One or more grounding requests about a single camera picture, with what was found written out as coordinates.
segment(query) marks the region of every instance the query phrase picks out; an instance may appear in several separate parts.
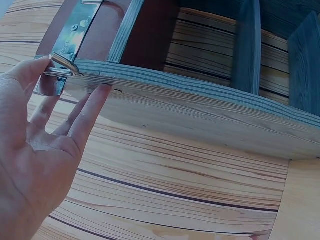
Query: wooden crate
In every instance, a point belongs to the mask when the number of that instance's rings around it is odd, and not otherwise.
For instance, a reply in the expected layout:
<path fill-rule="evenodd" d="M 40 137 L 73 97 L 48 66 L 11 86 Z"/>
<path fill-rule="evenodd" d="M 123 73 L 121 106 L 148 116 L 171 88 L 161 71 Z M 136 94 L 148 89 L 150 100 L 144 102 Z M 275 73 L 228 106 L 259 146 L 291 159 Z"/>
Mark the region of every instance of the wooden crate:
<path fill-rule="evenodd" d="M 77 2 L 64 2 L 38 57 L 51 53 Z M 320 31 L 312 10 L 320 6 L 280 3 L 107 1 L 75 60 L 96 77 L 70 78 L 65 91 L 80 99 L 110 84 L 116 91 L 101 114 L 112 121 L 278 158 L 318 158 Z"/>

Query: screw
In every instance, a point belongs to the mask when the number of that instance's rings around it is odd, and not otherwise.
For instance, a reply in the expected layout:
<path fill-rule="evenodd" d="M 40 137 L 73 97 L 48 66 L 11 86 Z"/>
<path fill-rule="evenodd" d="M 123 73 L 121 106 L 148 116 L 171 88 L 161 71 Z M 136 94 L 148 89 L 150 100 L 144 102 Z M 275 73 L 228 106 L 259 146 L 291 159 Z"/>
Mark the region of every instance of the screw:
<path fill-rule="evenodd" d="M 78 30 L 78 28 L 79 28 L 79 25 L 78 25 L 78 24 L 75 24 L 75 25 L 73 25 L 73 26 L 71 27 L 71 31 L 72 31 L 72 32 L 75 32 L 75 31 Z"/>
<path fill-rule="evenodd" d="M 122 94 L 122 91 L 118 90 L 118 89 L 113 90 L 113 92 L 116 93 L 116 94 Z"/>

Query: hand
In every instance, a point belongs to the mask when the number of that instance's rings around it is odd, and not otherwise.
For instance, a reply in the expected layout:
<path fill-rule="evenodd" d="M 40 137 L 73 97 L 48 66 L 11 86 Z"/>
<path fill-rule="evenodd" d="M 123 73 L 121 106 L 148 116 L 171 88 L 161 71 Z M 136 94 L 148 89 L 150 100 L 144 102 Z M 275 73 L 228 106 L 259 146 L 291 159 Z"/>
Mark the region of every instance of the hand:
<path fill-rule="evenodd" d="M 48 134 L 59 97 L 46 97 L 30 122 L 27 103 L 50 63 L 48 57 L 21 62 L 0 76 L 0 239 L 31 239 L 65 199 L 111 90 L 99 86 Z"/>

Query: curved wooden surface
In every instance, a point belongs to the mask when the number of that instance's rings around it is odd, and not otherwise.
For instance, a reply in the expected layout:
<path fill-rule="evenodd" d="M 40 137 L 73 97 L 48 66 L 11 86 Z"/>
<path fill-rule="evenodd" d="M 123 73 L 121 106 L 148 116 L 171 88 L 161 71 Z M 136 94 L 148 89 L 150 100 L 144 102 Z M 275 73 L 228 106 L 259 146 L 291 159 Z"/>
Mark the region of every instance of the curved wooden surface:
<path fill-rule="evenodd" d="M 0 20 L 0 72 L 32 59 L 62 0 L 17 0 Z M 29 115 L 42 96 L 34 94 Z M 52 131 L 75 99 L 62 96 Z M 288 161 L 99 117 L 72 188 L 35 240 L 267 240 Z"/>
<path fill-rule="evenodd" d="M 319 239 L 320 162 L 292 161 L 270 240 Z"/>

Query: brown wooden panel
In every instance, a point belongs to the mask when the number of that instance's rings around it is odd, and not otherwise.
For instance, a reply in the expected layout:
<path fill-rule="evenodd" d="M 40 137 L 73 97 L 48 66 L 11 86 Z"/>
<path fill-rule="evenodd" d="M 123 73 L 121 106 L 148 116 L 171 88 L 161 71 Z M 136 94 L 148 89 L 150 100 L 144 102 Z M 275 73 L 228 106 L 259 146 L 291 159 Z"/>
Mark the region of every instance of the brown wooden panel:
<path fill-rule="evenodd" d="M 121 64 L 163 71 L 178 14 L 177 0 L 145 0 Z"/>
<path fill-rule="evenodd" d="M 106 61 L 131 1 L 110 0 L 101 6 L 80 48 L 79 58 Z M 37 55 L 49 55 L 51 53 L 77 2 L 78 0 L 64 1 L 48 28 L 38 48 Z"/>

